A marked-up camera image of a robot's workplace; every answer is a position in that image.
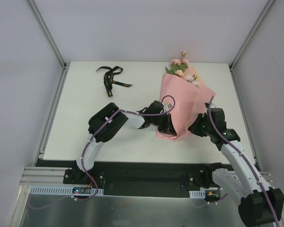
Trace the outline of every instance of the wall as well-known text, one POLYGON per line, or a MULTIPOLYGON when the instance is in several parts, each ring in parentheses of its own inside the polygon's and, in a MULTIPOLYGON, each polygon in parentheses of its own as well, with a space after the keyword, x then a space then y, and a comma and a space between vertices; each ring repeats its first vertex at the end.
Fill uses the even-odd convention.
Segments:
POLYGON ((70 61, 231 63, 267 0, 36 0, 70 61))
POLYGON ((0 0, 0 227, 31 166, 61 67, 24 0, 0 0))
POLYGON ((276 1, 234 76, 262 167, 284 192, 284 0, 276 1))

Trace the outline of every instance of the black ribbon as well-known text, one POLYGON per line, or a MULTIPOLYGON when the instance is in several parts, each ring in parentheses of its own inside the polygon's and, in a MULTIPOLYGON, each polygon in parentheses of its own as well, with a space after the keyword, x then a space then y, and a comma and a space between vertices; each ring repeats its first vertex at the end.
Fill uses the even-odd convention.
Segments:
POLYGON ((104 85, 108 94, 108 97, 112 97, 112 84, 116 84, 116 85, 120 85, 123 87, 130 87, 132 86, 132 84, 124 84, 122 82, 118 82, 113 80, 113 76, 114 75, 118 75, 121 72, 123 72, 123 68, 116 66, 113 69, 107 66, 102 66, 100 68, 98 68, 96 71, 100 70, 100 69, 105 69, 105 70, 109 70, 108 72, 105 73, 104 75, 104 85))

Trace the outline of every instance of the pink wrapping paper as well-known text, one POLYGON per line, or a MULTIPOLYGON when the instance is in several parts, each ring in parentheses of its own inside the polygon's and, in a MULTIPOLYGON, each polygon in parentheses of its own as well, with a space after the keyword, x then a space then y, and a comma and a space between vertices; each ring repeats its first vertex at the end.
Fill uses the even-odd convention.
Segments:
MULTIPOLYGON (((193 74, 197 75, 194 68, 186 69, 185 75, 193 74)), ((187 128, 193 124, 199 113, 206 111, 205 103, 209 102, 212 96, 215 96, 215 92, 206 87, 199 76, 196 81, 200 83, 200 88, 178 76, 167 73, 163 75, 160 100, 162 100, 165 95, 171 95, 175 99, 175 108, 170 114, 177 136, 171 136, 157 131, 156 137, 168 140, 179 140, 191 133, 187 128)), ((173 100, 167 97, 164 99, 163 103, 173 104, 173 100)))

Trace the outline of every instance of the white vent strip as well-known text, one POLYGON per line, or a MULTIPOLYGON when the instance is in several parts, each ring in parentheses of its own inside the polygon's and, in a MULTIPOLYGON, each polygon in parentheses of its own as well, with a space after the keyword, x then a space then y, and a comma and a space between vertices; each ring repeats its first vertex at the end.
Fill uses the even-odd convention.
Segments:
POLYGON ((189 191, 189 195, 191 199, 204 199, 206 197, 206 193, 204 190, 201 191, 189 191))
MULTIPOLYGON (((30 193, 35 195, 78 195, 73 194, 72 189, 74 187, 64 186, 32 186, 30 193)), ((86 194, 79 194, 80 196, 90 196, 96 193, 96 189, 86 190, 86 194)), ((104 190, 99 189, 98 195, 104 195, 104 190)))

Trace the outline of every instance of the white wall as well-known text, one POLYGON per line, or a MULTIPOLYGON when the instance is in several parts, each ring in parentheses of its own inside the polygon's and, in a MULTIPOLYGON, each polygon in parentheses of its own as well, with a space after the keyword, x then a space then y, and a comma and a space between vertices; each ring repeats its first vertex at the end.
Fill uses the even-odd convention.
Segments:
POLYGON ((32 164, 61 67, 24 0, 0 0, 0 227, 32 164))
POLYGON ((277 0, 234 71, 264 170, 284 192, 284 0, 277 0))
POLYGON ((267 0, 36 0, 65 61, 231 63, 267 0))

